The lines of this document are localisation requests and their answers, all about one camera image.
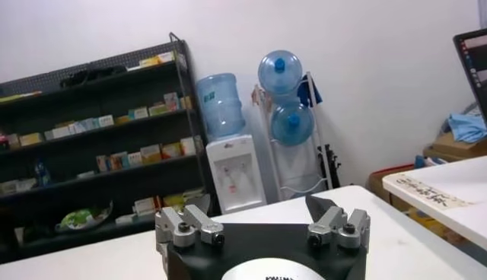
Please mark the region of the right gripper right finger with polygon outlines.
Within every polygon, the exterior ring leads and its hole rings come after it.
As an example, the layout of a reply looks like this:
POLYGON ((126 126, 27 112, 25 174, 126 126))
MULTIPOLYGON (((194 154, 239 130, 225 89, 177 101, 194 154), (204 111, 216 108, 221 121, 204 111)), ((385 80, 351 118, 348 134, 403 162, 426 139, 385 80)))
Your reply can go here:
POLYGON ((321 248, 333 241, 339 247, 369 250, 371 217, 362 209, 355 209, 350 216, 331 199, 306 196, 307 209, 313 223, 307 227, 307 243, 321 248))

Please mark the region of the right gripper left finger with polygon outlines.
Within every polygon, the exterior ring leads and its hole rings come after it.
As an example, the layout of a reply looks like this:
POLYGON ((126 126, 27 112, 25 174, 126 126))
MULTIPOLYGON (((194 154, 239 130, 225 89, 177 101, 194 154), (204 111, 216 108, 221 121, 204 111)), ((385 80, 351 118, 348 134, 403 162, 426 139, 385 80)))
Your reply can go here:
POLYGON ((188 248, 199 240, 220 250, 224 246, 224 225, 207 216, 210 207, 208 194, 190 199, 180 210, 163 207, 155 212, 156 250, 167 254, 167 246, 188 248))

